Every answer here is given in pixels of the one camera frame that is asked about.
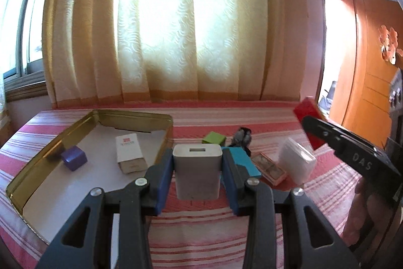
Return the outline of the right hand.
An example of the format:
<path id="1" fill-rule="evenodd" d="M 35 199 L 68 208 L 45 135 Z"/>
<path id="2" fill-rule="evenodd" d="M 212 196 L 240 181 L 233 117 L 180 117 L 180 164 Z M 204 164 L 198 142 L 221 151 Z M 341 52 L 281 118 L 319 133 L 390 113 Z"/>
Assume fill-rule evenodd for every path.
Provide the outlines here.
<path id="1" fill-rule="evenodd" d="M 380 244 L 394 211 L 384 199 L 374 193 L 366 197 L 367 183 L 363 177 L 357 182 L 348 218 L 342 232 L 342 240 L 349 247 L 356 244 L 366 218 L 369 216 L 377 231 L 369 250 L 375 251 Z"/>

